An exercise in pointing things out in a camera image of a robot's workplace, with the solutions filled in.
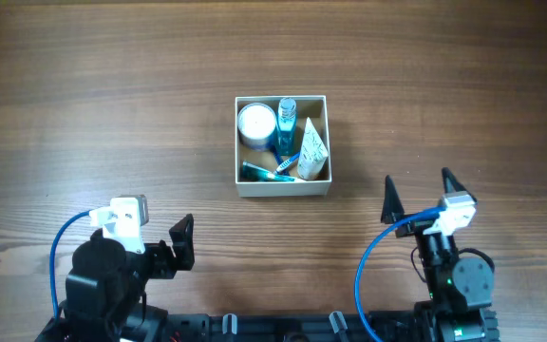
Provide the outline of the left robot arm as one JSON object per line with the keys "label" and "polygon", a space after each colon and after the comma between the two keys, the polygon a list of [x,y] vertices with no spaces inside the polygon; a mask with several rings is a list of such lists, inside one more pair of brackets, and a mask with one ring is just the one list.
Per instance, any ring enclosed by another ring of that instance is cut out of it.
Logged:
{"label": "left robot arm", "polygon": [[36,340],[164,341],[168,312],[147,304],[145,287],[150,279],[172,279],[193,268],[193,230],[188,214],[170,228],[171,245],[148,243],[142,254],[95,231],[73,253],[66,300]]}

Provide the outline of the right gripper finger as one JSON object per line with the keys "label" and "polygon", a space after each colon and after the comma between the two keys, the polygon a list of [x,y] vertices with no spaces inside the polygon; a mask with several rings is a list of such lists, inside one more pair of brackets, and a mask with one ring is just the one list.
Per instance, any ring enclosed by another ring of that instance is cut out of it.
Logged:
{"label": "right gripper finger", "polygon": [[392,224],[405,216],[405,209],[400,200],[394,181],[390,175],[385,177],[385,196],[381,222]]}
{"label": "right gripper finger", "polygon": [[476,204],[477,199],[463,186],[448,167],[442,169],[444,194],[440,204]]}

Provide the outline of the blue mouthwash bottle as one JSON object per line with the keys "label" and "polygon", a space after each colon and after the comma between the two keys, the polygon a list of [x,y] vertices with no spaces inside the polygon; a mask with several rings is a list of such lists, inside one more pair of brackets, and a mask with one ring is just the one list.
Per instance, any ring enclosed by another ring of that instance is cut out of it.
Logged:
{"label": "blue mouthwash bottle", "polygon": [[282,98],[277,110],[277,151],[283,156],[294,154],[294,130],[296,129],[296,101]]}

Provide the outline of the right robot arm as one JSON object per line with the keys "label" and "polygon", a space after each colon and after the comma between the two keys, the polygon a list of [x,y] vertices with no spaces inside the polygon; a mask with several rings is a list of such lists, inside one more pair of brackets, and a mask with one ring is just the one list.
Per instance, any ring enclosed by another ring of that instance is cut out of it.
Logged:
{"label": "right robot arm", "polygon": [[430,298],[409,311],[372,312],[369,323],[385,341],[493,342],[500,340],[492,306],[495,264],[474,248],[457,247],[454,234],[469,226],[476,198],[449,168],[442,169],[443,195],[435,218],[405,212],[393,180],[386,178],[381,222],[411,219],[395,230],[397,238],[415,238],[413,250],[423,270],[420,280]]}

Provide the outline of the blue white toothbrush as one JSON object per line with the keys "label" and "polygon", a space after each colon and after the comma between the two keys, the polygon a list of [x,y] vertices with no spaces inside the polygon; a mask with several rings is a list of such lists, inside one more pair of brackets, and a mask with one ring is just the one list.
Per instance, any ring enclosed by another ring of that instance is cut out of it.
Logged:
{"label": "blue white toothbrush", "polygon": [[288,157],[286,160],[284,160],[282,158],[284,160],[283,163],[278,165],[273,172],[276,175],[288,176],[289,175],[289,170],[294,165],[294,163],[298,161],[299,157],[300,157],[300,154],[296,153],[296,154]]}

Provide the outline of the white lotion tube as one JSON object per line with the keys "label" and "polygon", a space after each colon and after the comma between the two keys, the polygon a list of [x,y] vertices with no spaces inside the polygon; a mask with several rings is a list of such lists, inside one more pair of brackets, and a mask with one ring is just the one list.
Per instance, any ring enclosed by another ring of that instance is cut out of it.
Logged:
{"label": "white lotion tube", "polygon": [[328,156],[328,149],[311,119],[308,118],[297,164],[298,176],[305,181],[315,180],[323,169]]}

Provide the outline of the teal toothpaste tube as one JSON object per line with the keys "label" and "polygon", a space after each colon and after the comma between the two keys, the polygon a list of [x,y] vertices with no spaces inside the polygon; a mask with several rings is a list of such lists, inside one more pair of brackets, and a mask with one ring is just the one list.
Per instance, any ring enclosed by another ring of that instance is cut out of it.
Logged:
{"label": "teal toothpaste tube", "polygon": [[241,177],[250,181],[276,181],[276,182],[295,182],[297,178],[291,176],[278,175],[265,168],[244,161],[241,165]]}

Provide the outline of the white round jar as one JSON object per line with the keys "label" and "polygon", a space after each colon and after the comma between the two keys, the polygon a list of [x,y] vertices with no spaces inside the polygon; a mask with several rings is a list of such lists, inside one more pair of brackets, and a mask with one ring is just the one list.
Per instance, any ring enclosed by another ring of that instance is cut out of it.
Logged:
{"label": "white round jar", "polygon": [[276,130],[274,111],[263,103],[247,104],[237,115],[237,129],[246,147],[257,151],[269,150]]}

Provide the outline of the blue disposable razor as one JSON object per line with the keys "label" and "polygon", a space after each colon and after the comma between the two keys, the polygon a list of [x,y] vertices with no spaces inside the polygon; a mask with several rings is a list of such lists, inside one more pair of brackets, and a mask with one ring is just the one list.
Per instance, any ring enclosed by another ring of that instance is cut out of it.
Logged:
{"label": "blue disposable razor", "polygon": [[273,153],[273,156],[275,158],[277,165],[282,164],[284,160],[282,159],[281,155],[277,152],[275,147],[271,148],[271,152]]}

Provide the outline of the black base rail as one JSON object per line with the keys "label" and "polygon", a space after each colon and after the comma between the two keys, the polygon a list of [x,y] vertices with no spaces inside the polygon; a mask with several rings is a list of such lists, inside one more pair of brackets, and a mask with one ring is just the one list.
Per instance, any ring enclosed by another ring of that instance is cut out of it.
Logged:
{"label": "black base rail", "polygon": [[[428,313],[383,311],[368,323],[384,341],[499,342],[497,315],[488,310],[457,318],[434,319]],[[316,315],[223,316],[169,314],[150,308],[131,314],[121,341],[369,341],[360,318],[339,311]]]}

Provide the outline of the white cardboard box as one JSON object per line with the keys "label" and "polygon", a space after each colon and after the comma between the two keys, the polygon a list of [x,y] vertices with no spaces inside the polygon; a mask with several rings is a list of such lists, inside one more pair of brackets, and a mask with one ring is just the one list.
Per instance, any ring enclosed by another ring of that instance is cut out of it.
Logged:
{"label": "white cardboard box", "polygon": [[332,175],[323,95],[236,98],[238,194],[324,196]]}

